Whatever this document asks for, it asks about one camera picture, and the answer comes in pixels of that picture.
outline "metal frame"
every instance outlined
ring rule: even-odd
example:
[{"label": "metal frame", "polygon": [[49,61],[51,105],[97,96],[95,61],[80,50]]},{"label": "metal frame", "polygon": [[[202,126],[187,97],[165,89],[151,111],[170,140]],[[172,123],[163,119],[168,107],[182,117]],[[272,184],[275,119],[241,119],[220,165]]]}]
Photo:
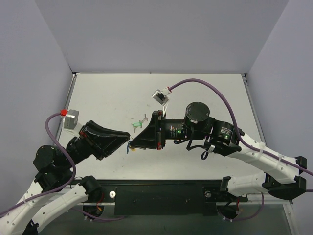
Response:
[{"label": "metal frame", "polygon": [[[255,107],[254,107],[253,102],[252,102],[252,97],[251,97],[251,93],[250,93],[250,90],[249,90],[248,81],[246,79],[246,74],[242,74],[242,78],[243,78],[243,82],[244,82],[244,85],[245,85],[246,93],[248,95],[248,99],[249,99],[249,102],[250,102],[250,105],[251,105],[251,108],[252,108],[253,116],[254,116],[255,122],[257,124],[257,128],[258,128],[258,131],[259,131],[259,134],[260,134],[261,141],[266,143],[266,140],[265,140],[265,137],[264,137],[264,134],[263,134],[263,131],[262,131],[262,127],[261,127],[259,118],[258,118],[258,116],[256,114]],[[285,211],[285,215],[286,215],[286,218],[287,218],[287,222],[289,224],[289,228],[290,228],[291,234],[292,235],[300,235],[301,232],[300,232],[299,227],[297,225],[297,221],[296,221],[296,218],[295,218],[295,215],[294,215],[294,212],[293,212],[293,208],[292,208],[292,204],[293,204],[292,200],[285,201],[287,203],[281,203],[280,199],[277,199],[277,198],[274,198],[274,197],[273,197],[273,200],[277,201],[277,203],[283,204],[283,208],[284,208],[284,211]]]},{"label": "metal frame", "polygon": [[[70,99],[72,98],[72,94],[73,94],[73,91],[74,91],[74,86],[75,86],[75,83],[76,83],[76,78],[77,78],[77,74],[74,73],[73,74],[73,78],[72,78],[72,82],[71,82],[71,84],[69,86],[69,90],[68,90],[68,93],[67,93],[67,99],[66,99],[65,105],[64,105],[65,109],[68,109],[68,107],[69,107]],[[58,130],[57,130],[57,134],[55,135],[55,138],[57,139],[57,141],[60,139],[61,132],[62,132],[62,120],[60,120],[59,127],[58,127]]]}]

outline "white cable tie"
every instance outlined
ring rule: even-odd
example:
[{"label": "white cable tie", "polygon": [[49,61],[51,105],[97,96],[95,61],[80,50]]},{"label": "white cable tie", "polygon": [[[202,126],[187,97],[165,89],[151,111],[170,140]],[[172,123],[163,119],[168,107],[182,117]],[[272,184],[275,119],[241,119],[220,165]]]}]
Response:
[{"label": "white cable tie", "polygon": [[278,163],[277,163],[277,165],[280,163],[280,161],[282,160],[282,158],[283,158],[284,156],[282,155],[282,154],[278,154],[278,158],[279,158],[279,160],[278,160]]},{"label": "white cable tie", "polygon": [[25,194],[23,195],[23,202],[27,204],[29,207],[33,207],[29,202],[26,202]]},{"label": "white cable tie", "polygon": [[260,159],[260,157],[262,156],[264,148],[265,148],[265,143],[264,142],[260,142],[259,146],[260,146],[260,151],[258,153],[258,156],[256,156],[256,159],[255,159],[256,161],[258,161]]},{"label": "white cable tie", "polygon": [[280,154],[280,153],[278,153],[278,162],[277,162],[277,164],[276,164],[276,166],[275,166],[275,168],[274,169],[276,169],[277,167],[278,167],[278,165],[279,165],[279,163],[280,163],[280,161],[282,160],[282,158],[283,158],[284,156],[282,155],[282,154]]}]

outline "small gray box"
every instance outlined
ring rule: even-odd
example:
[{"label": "small gray box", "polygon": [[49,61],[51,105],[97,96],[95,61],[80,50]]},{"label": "small gray box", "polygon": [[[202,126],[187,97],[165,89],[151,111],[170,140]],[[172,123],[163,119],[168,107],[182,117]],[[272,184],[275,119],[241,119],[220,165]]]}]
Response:
[{"label": "small gray box", "polygon": [[67,112],[64,117],[64,128],[74,130],[78,122],[79,112],[77,110],[71,109]]}]

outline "white table surface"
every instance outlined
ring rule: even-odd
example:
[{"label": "white table surface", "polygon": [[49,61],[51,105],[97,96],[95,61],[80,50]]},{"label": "white table surface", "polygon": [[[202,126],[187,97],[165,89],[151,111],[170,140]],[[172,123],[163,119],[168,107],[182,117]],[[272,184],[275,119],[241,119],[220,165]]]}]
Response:
[{"label": "white table surface", "polygon": [[[69,109],[79,111],[79,122],[89,120],[114,130],[127,131],[131,137],[137,136],[150,121],[154,110],[162,109],[153,98],[156,89],[186,78],[203,79],[227,98],[238,125],[252,138],[260,141],[252,108],[240,74],[78,74],[69,103]],[[175,88],[167,118],[184,118],[186,106],[194,101],[205,103],[210,108],[210,116],[231,122],[224,103],[209,88],[198,83],[187,83]],[[132,123],[147,114],[148,122],[134,134]],[[63,146],[72,136],[62,132]],[[260,170],[237,159],[218,154],[209,155],[203,161],[202,149],[186,150],[187,143],[174,145],[168,140],[163,150],[130,151],[126,154],[124,144],[116,152],[102,161],[94,156],[77,165],[77,176],[93,175],[97,179],[221,179],[224,176],[242,176]]]}]

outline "screw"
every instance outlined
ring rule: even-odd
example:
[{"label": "screw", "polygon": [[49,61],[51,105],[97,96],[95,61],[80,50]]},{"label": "screw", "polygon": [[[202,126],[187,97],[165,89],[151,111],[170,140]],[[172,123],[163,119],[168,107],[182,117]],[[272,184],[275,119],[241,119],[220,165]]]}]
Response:
[{"label": "screw", "polygon": [[210,198],[212,196],[210,191],[205,191],[204,192],[205,197]]}]

